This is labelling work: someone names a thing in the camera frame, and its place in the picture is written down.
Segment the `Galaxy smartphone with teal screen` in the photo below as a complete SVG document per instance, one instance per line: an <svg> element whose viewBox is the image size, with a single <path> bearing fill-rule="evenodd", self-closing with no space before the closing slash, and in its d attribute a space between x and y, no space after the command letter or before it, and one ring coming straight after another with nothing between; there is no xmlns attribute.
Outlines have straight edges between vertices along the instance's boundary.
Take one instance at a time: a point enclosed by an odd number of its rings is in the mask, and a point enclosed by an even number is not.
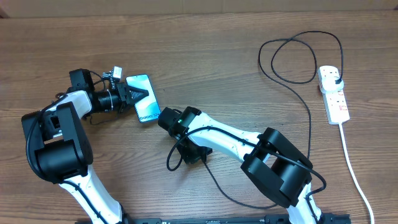
<svg viewBox="0 0 398 224"><path fill-rule="evenodd" d="M155 121L160 115L160 108L155 97L152 84L147 74L134 75L126 78L131 88L146 90L148 95L140 99L135 105L136 114L140 123Z"/></svg>

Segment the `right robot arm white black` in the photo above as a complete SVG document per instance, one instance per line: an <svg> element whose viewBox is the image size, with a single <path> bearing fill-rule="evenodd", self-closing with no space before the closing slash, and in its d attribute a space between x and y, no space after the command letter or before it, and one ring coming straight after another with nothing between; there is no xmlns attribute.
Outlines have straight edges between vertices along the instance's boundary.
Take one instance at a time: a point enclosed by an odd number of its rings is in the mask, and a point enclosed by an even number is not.
<svg viewBox="0 0 398 224"><path fill-rule="evenodd" d="M206 164L213 151L240 162L256 188L276 205L287 209L291 223L323 223L313 201L313 165L283 134L273 128L248 132L220 123L193 107L165 108L158 124L177 142L173 151L180 162Z"/></svg>

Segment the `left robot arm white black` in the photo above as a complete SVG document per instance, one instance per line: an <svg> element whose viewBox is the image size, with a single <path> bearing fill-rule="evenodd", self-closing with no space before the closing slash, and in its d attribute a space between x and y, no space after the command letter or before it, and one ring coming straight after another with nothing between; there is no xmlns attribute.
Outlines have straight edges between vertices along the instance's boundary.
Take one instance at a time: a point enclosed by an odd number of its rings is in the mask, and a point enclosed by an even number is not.
<svg viewBox="0 0 398 224"><path fill-rule="evenodd" d="M149 96L147 88L121 81L121 68L104 73L109 88L95 90L92 71L70 71L71 87L44 109L21 118L27 161L36 176L69 192L92 223L133 223L110 196L93 167L93 150L81 119L95 113L123 113Z"/></svg>

